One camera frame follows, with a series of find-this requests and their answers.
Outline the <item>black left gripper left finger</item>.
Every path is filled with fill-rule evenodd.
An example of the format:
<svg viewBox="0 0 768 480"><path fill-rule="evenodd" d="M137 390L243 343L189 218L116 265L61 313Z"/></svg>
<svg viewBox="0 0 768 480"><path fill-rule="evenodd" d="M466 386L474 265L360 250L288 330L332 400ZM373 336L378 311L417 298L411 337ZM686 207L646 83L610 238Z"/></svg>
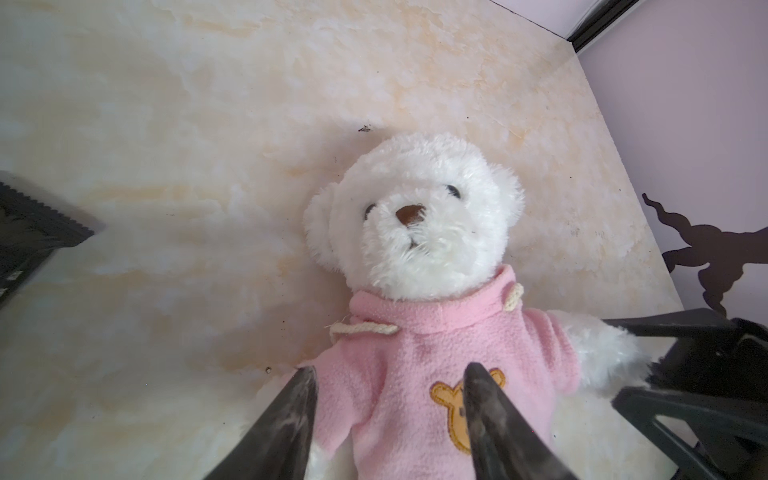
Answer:
<svg viewBox="0 0 768 480"><path fill-rule="evenodd" d="M316 371L291 377L206 480L301 480L310 456L318 399Z"/></svg>

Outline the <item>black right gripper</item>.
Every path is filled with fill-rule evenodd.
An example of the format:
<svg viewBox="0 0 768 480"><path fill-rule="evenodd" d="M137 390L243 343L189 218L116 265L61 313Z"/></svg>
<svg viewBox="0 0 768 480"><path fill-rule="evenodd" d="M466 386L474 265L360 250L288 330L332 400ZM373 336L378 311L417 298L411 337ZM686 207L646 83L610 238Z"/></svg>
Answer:
<svg viewBox="0 0 768 480"><path fill-rule="evenodd" d="M696 308L604 319L675 343L613 408L678 468L675 479L767 477L767 330Z"/></svg>

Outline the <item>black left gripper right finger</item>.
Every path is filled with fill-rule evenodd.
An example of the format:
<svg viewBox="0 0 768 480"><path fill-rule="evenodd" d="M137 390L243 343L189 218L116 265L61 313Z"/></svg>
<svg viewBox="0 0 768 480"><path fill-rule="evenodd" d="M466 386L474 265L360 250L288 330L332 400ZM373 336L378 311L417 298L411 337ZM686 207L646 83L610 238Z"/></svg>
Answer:
<svg viewBox="0 0 768 480"><path fill-rule="evenodd" d="M464 372L463 402L478 480L575 480L481 364Z"/></svg>

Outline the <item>pink teddy hoodie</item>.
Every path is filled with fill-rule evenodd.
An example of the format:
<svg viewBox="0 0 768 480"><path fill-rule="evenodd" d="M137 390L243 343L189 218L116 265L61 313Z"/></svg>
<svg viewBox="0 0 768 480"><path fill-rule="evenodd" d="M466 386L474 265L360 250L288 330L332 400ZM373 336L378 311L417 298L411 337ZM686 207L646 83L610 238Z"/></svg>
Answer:
<svg viewBox="0 0 768 480"><path fill-rule="evenodd" d="M312 446L330 459L345 441L362 479L471 479L463 375L482 364L544 442L559 395L580 382L554 315L523 307L509 266L468 296L390 301L357 292L351 318L314 362Z"/></svg>

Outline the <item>white teddy bear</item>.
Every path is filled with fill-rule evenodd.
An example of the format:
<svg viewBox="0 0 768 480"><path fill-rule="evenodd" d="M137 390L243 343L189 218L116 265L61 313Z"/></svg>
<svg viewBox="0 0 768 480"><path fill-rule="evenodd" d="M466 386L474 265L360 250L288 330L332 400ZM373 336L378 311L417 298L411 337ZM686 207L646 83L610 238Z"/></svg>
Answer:
<svg viewBox="0 0 768 480"><path fill-rule="evenodd" d="M524 202L514 172L489 163L475 145L450 134L399 134L315 195L304 226L316 262L341 273L352 297L443 302L511 267L508 233ZM635 336L591 315L544 312L576 352L574 392L610 396L644 382L650 359ZM311 442L306 477L324 477L332 458L318 457Z"/></svg>

